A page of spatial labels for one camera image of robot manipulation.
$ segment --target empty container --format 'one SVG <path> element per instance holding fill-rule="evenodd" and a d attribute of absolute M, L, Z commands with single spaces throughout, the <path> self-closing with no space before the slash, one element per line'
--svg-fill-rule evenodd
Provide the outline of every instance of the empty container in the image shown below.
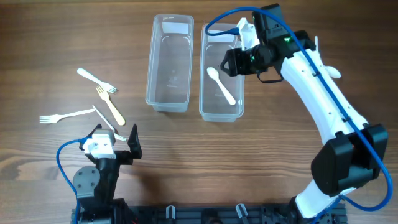
<path fill-rule="evenodd" d="M 244 77 L 242 75 L 230 77 L 221 71 L 220 64 L 226 51 L 240 47 L 241 43 L 238 36 L 231 34 L 210 37 L 205 34 L 205 27 L 206 25 L 203 26 L 201 34 L 199 112 L 205 121 L 233 122 L 243 114 Z M 234 27 L 236 24 L 213 24 L 209 32 L 219 32 Z M 206 71 L 208 67 L 218 71 L 220 82 L 236 100 L 235 105 L 228 103 L 217 82 L 209 77 Z"/>
<path fill-rule="evenodd" d="M 156 15 L 152 29 L 146 102 L 156 111 L 188 109 L 193 17 Z"/>

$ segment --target plastic utensil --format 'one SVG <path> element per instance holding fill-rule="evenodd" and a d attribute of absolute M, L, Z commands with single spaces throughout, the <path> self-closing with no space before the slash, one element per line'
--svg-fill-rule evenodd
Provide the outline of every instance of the plastic utensil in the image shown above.
<path fill-rule="evenodd" d="M 68 113 L 68 114 L 65 114 L 65 115 L 55 114 L 55 115 L 50 115 L 50 116 L 40 116 L 40 123 L 53 124 L 53 123 L 57 123 L 62 118 L 67 118 L 67 117 L 71 117 L 71 116 L 87 114 L 87 113 L 91 113 L 91 112 L 94 112 L 94 109 L 77 111 L 77 112 Z"/>
<path fill-rule="evenodd" d="M 117 91 L 119 91 L 118 89 L 116 89 L 115 87 L 113 87 L 111 84 L 106 83 L 106 82 L 102 82 L 101 80 L 99 80 L 98 78 L 96 78 L 94 75 L 92 75 L 90 72 L 87 72 L 86 70 L 79 68 L 77 70 L 77 74 L 88 78 L 89 80 L 99 84 L 100 86 L 102 86 L 102 88 L 110 93 L 116 93 Z"/>
<path fill-rule="evenodd" d="M 125 137 L 122 137 L 118 134 L 116 134 L 115 128 L 112 126 L 112 124 L 105 118 L 105 116 L 93 105 L 93 108 L 95 111 L 97 111 L 98 115 L 105 121 L 105 123 L 112 129 L 114 137 L 120 141 L 127 141 Z"/>
<path fill-rule="evenodd" d="M 229 93 L 229 91 L 225 88 L 225 86 L 221 83 L 218 71 L 215 68 L 213 68 L 213 67 L 208 67 L 207 68 L 207 74 L 209 74 L 210 78 L 212 78 L 214 81 L 217 82 L 217 84 L 220 87 L 221 91 L 224 93 L 224 96 L 225 96 L 226 100 L 228 100 L 228 103 L 230 103 L 230 105 L 235 105 L 236 104 L 236 100 Z"/>
<path fill-rule="evenodd" d="M 97 89 L 97 92 L 98 92 L 99 96 L 101 97 L 101 99 L 103 99 L 108 104 L 108 106 L 111 109 L 112 114 L 113 114 L 114 118 L 116 119 L 116 121 L 118 122 L 118 124 L 120 126 L 125 125 L 126 120 L 122 117 L 122 115 L 120 114 L 118 109 L 116 109 L 116 107 L 113 105 L 113 103 L 109 99 L 109 94 L 106 91 L 104 91 L 104 89 L 101 86 L 97 86 L 96 89 Z"/>

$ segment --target white fork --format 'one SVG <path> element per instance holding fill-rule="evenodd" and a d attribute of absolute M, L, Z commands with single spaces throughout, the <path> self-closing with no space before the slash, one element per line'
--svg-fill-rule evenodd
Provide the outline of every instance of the white fork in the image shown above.
<path fill-rule="evenodd" d="M 125 137 L 122 137 L 118 134 L 116 134 L 116 131 L 114 129 L 114 127 L 112 126 L 112 124 L 105 118 L 105 116 L 93 105 L 93 108 L 95 111 L 97 111 L 97 113 L 99 114 L 99 116 L 105 121 L 105 123 L 112 129 L 114 137 L 120 141 L 127 141 L 127 139 Z"/>
<path fill-rule="evenodd" d="M 91 112 L 94 112 L 94 109 L 78 111 L 78 112 L 69 113 L 69 114 L 65 114 L 65 115 L 55 114 L 55 115 L 50 115 L 50 116 L 41 116 L 40 123 L 53 124 L 53 123 L 57 123 L 62 118 L 77 116 L 77 115 L 81 115 L 81 114 L 87 114 L 87 113 L 91 113 Z"/>
<path fill-rule="evenodd" d="M 81 76 L 83 76 L 85 78 L 88 78 L 89 80 L 99 84 L 100 86 L 102 86 L 104 88 L 105 91 L 108 91 L 110 93 L 116 93 L 116 92 L 119 91 L 118 89 L 113 87 L 111 84 L 106 83 L 106 82 L 102 82 L 97 77 L 95 77 L 93 74 L 91 74 L 90 72 L 87 72 L 86 70 L 84 70 L 82 68 L 79 68 L 77 70 L 77 74 L 79 74 L 79 75 L 81 75 Z"/>

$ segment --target plastic bin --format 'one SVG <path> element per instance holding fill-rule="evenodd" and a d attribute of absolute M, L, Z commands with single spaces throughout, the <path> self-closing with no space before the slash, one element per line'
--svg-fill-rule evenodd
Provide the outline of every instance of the plastic bin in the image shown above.
<path fill-rule="evenodd" d="M 146 102 L 156 111 L 188 109 L 193 17 L 156 15 L 152 29 Z"/>
<path fill-rule="evenodd" d="M 221 71 L 220 63 L 227 50 L 240 47 L 241 43 L 238 36 L 231 34 L 207 36 L 205 27 L 206 25 L 203 26 L 201 34 L 199 112 L 205 121 L 234 122 L 243 115 L 244 77 L 242 75 L 230 77 Z M 236 24 L 213 24 L 209 32 L 219 32 L 234 27 Z M 208 67 L 217 69 L 221 83 L 236 100 L 235 105 L 228 103 L 217 83 L 208 76 L 206 71 Z"/>

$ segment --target wooden surface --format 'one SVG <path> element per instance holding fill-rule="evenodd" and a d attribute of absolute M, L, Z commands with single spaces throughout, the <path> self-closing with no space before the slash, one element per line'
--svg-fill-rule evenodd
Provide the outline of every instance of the wooden surface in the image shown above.
<path fill-rule="evenodd" d="M 120 90 L 112 100 L 127 121 L 116 126 L 121 135 L 128 136 L 132 125 L 138 125 L 143 158 L 122 167 L 116 190 L 116 197 L 128 204 L 288 202 L 300 193 L 312 179 L 310 163 L 322 145 L 313 119 L 287 82 L 266 85 L 246 77 L 244 114 L 235 123 L 207 123 L 198 112 L 203 24 L 235 7 L 271 3 L 153 0 L 0 6 L 0 223 L 69 222 L 75 198 L 59 173 L 55 153 L 64 142 L 104 123 L 94 113 L 50 125 L 39 124 L 39 116 L 94 104 L 116 124 L 95 84 L 76 74 L 79 67 Z M 370 123 L 387 128 L 384 161 L 397 183 L 398 2 L 280 4 L 293 30 L 319 36 L 322 59 L 342 73 L 336 83 L 350 103 Z M 186 113 L 157 113 L 145 103 L 156 14 L 195 19 Z M 250 13 L 224 22 L 236 23 L 243 16 Z M 116 148 L 127 146 L 117 142 Z M 65 148 L 61 160 L 70 178 L 91 165 L 77 145 Z M 375 205 L 385 191 L 381 175 L 351 197 Z M 397 193 L 379 212 L 348 206 L 349 222 L 397 223 Z"/>

